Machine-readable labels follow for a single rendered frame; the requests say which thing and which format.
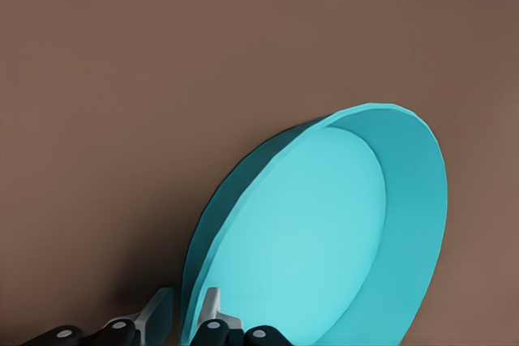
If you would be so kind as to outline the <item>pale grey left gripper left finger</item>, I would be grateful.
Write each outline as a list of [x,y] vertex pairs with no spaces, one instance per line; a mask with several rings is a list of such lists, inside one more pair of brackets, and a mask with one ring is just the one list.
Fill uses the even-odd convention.
[[173,289],[159,288],[136,314],[111,319],[93,346],[162,346],[173,322]]

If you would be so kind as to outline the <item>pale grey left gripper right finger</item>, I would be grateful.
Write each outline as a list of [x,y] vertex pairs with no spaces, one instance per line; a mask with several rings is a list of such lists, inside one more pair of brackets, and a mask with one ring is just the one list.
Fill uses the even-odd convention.
[[241,319],[221,312],[220,289],[209,288],[190,346],[244,346],[244,334]]

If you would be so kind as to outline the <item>blue plate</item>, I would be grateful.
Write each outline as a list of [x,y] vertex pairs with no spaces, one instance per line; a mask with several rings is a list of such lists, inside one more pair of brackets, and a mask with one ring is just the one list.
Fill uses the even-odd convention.
[[282,131],[204,209],[182,275],[180,342],[204,296],[294,346],[399,346],[444,237],[440,145],[415,113],[365,104]]

